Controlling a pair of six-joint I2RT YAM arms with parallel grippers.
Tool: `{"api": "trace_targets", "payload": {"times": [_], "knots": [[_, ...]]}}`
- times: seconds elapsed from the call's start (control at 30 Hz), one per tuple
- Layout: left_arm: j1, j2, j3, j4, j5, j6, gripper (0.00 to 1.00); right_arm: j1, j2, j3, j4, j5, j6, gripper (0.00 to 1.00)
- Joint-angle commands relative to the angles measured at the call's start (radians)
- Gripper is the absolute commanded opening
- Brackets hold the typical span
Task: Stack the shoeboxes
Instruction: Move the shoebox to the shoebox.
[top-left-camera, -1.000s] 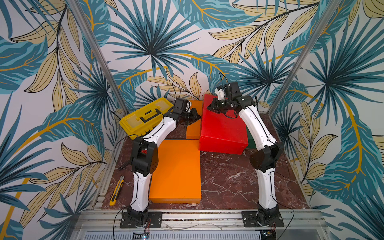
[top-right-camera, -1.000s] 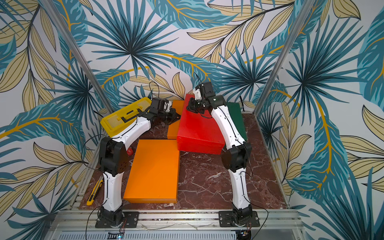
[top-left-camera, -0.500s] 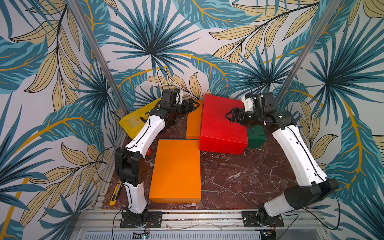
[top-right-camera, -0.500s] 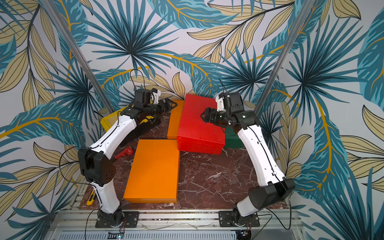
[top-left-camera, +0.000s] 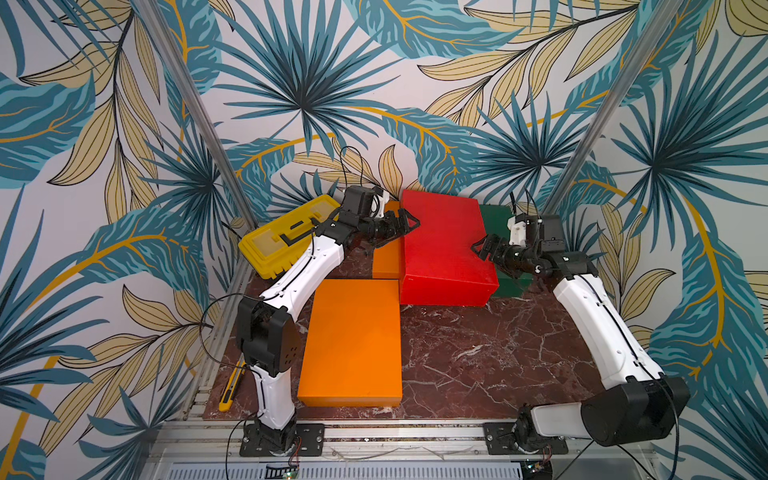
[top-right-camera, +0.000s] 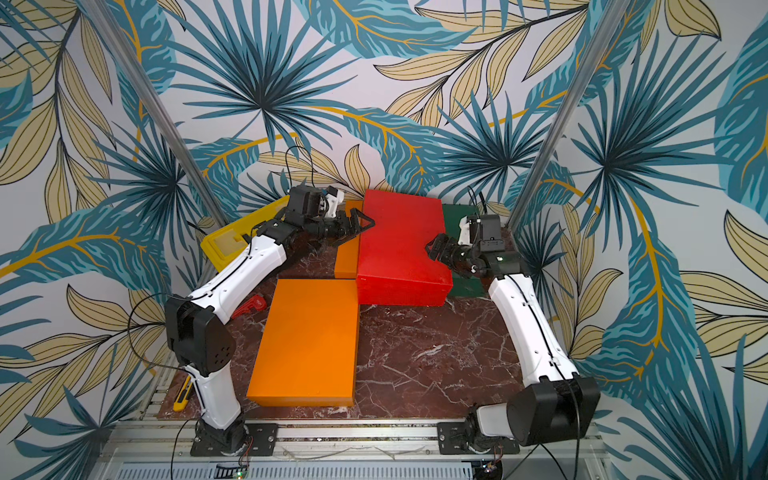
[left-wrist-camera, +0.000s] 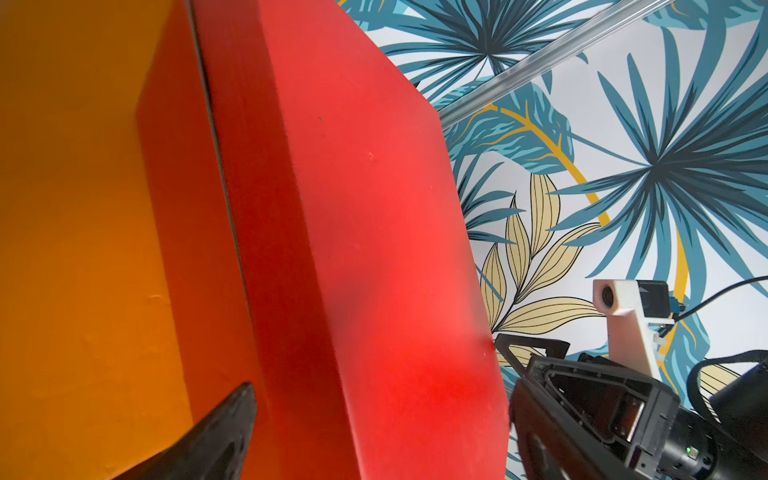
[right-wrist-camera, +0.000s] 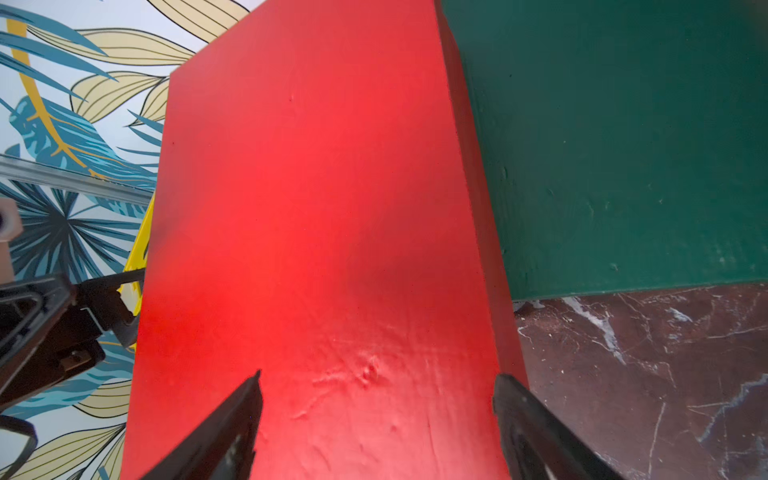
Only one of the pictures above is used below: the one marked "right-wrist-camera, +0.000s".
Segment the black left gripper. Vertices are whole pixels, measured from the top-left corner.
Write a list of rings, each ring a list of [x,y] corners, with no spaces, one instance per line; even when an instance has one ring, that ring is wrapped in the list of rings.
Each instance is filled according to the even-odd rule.
[[[138,336],[139,316],[119,289],[143,285],[145,269],[73,286],[61,275],[1,286],[1,410],[73,378],[105,360],[98,339],[112,332],[124,348]]]

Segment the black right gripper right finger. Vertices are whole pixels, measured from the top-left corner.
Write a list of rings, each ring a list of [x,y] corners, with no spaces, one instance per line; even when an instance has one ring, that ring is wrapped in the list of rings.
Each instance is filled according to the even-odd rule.
[[[512,479],[622,478],[515,377],[496,376],[493,413]]]

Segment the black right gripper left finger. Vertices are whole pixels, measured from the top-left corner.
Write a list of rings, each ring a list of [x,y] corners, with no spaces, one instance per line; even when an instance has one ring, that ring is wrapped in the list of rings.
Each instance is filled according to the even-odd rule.
[[[263,409],[260,377],[247,378],[143,479],[248,479]]]

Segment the red shoebox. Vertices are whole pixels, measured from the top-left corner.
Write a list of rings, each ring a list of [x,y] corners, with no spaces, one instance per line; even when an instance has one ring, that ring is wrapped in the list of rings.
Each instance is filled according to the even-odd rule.
[[[171,75],[122,475],[261,377],[256,479],[505,479],[523,374],[436,1],[268,1]]]

